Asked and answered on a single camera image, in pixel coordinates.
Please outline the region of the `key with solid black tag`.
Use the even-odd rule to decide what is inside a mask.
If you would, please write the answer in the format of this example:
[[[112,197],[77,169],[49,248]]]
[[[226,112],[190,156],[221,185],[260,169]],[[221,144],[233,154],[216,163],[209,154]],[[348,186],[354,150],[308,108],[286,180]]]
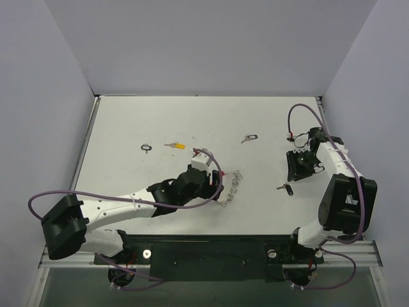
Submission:
[[[277,187],[276,189],[277,189],[277,190],[283,189],[283,190],[285,190],[285,191],[287,192],[287,194],[288,194],[289,196],[293,196],[292,187],[291,187],[288,183],[285,183],[285,184],[283,184],[283,185]]]

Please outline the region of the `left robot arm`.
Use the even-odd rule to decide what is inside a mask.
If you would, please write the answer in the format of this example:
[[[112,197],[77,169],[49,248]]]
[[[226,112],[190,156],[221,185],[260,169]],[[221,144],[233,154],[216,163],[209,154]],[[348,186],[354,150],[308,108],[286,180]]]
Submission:
[[[125,231],[112,230],[110,224],[172,214],[196,198],[217,200],[223,188],[219,171],[189,165],[174,180],[164,180],[118,200],[81,201],[68,194],[41,219],[49,258],[60,260],[85,251],[125,263],[132,248]]]

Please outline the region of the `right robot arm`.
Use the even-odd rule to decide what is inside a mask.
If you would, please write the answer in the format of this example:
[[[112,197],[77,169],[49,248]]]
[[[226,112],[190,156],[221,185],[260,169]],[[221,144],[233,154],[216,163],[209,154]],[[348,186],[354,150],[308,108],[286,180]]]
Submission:
[[[309,178],[321,171],[329,183],[318,207],[317,218],[291,234],[286,256],[294,262],[315,257],[328,241],[351,244],[368,229],[378,190],[348,158],[341,138],[328,137],[321,127],[306,133],[307,141],[286,154],[288,182]]]

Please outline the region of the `key with yellow tag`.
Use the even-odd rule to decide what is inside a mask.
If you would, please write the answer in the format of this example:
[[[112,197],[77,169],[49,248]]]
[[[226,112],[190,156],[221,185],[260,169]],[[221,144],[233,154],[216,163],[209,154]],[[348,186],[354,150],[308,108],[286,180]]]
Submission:
[[[171,148],[177,148],[180,150],[184,150],[185,149],[185,145],[181,144],[179,142],[174,142],[174,143],[166,143],[165,146],[171,147]]]

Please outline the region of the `key with clear black tag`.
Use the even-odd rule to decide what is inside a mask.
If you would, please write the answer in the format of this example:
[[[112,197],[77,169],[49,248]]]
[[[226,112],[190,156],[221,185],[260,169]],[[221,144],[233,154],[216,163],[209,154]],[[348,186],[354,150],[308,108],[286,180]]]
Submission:
[[[241,144],[248,142],[248,141],[252,141],[258,138],[257,134],[247,134],[244,139],[241,141]]]

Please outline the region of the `key with black outlined tag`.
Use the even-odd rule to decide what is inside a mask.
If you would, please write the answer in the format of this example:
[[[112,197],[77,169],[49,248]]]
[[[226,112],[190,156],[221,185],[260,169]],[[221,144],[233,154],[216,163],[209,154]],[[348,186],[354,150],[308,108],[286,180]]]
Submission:
[[[143,144],[141,146],[141,150],[143,150],[146,154],[152,150],[152,147],[149,144]]]

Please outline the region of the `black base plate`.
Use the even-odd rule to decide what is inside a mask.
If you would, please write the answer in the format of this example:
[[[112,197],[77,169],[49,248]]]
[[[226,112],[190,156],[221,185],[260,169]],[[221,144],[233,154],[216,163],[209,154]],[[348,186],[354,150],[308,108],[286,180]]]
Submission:
[[[294,235],[126,235],[118,265],[147,265],[164,281],[282,281],[312,274],[323,256]]]

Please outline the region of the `aluminium front rail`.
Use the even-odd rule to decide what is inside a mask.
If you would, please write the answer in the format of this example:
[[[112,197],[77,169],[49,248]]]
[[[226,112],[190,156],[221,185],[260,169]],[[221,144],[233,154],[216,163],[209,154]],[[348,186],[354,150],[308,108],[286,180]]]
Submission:
[[[332,253],[340,253],[352,258],[357,267],[383,267],[375,241],[358,241],[350,245],[328,242],[323,247]],[[61,260],[51,260],[47,250],[40,259],[39,269],[65,268],[65,269],[102,269],[112,267],[109,264],[95,264],[95,256],[91,253],[79,252]],[[324,267],[352,267],[352,263],[341,256],[323,253]]]

